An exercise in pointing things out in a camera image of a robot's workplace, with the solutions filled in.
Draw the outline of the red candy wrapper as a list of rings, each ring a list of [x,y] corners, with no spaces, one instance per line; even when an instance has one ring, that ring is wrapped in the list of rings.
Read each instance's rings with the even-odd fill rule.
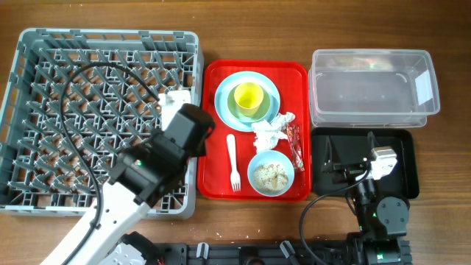
[[[291,162],[296,172],[305,171],[302,159],[302,148],[300,140],[300,129],[296,124],[288,125],[286,128],[288,142],[291,148]]]

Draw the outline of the white plastic fork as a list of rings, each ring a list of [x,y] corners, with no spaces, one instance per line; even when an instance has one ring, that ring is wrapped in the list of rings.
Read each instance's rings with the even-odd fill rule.
[[[231,173],[230,182],[232,190],[238,192],[241,190],[241,176],[237,170],[236,163],[236,140],[233,134],[227,135],[227,150],[230,158]]]

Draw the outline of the light blue bowl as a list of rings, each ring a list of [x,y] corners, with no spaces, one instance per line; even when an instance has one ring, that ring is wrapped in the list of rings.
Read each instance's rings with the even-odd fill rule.
[[[283,190],[276,192],[276,193],[269,193],[259,190],[255,187],[253,181],[253,174],[255,170],[265,164],[281,164],[284,169],[286,170],[286,174],[288,175],[288,183],[284,187]],[[261,195],[266,197],[278,197],[284,193],[286,193],[294,182],[294,167],[291,161],[281,152],[274,151],[274,150],[267,150],[261,153],[258,153],[250,162],[247,169],[247,176],[249,179],[250,185]]]

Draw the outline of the rice food waste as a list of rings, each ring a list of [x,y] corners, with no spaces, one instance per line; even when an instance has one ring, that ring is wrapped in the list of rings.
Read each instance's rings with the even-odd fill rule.
[[[287,185],[288,175],[281,164],[265,164],[255,170],[253,181],[257,189],[276,193]]]

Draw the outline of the white napkin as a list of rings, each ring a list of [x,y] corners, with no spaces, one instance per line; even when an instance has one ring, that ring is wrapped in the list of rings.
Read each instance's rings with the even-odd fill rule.
[[[279,140],[287,140],[286,128],[295,120],[293,113],[278,113],[270,122],[267,120],[252,123],[251,128],[255,134],[253,146],[256,152],[274,149]]]

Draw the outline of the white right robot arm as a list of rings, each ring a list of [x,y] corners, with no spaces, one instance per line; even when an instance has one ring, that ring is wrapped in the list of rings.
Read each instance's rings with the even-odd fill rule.
[[[357,163],[342,163],[331,137],[326,140],[323,173],[334,173],[333,182],[345,183],[342,193],[353,200],[350,209],[360,231],[347,235],[342,260],[346,264],[406,264],[400,238],[407,234],[410,204],[400,195],[382,192],[379,180],[390,175],[397,164],[397,154],[390,146],[375,146],[368,133],[371,151]]]

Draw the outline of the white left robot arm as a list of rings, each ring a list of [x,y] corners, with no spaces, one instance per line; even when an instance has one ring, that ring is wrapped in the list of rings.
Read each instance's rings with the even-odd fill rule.
[[[123,150],[96,201],[44,260],[45,264],[98,264],[155,204],[176,189],[188,161],[201,151],[208,127],[156,131],[144,144]]]

